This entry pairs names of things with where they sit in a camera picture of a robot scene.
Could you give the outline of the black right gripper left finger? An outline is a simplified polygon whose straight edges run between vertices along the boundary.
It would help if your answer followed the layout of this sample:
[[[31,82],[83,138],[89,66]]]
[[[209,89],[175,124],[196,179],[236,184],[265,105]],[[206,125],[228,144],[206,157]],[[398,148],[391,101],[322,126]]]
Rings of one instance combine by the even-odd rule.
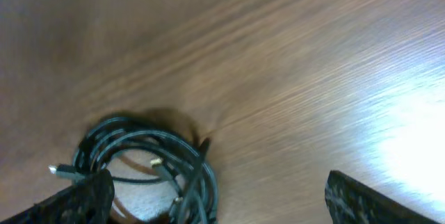
[[[114,195],[110,172],[101,170],[1,224],[107,224]]]

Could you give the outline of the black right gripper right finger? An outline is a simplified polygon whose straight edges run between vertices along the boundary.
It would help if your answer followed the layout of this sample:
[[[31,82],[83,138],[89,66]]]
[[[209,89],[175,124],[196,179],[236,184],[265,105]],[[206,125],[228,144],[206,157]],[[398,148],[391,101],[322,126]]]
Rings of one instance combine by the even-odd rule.
[[[330,171],[325,203],[333,224],[438,224],[339,170]]]

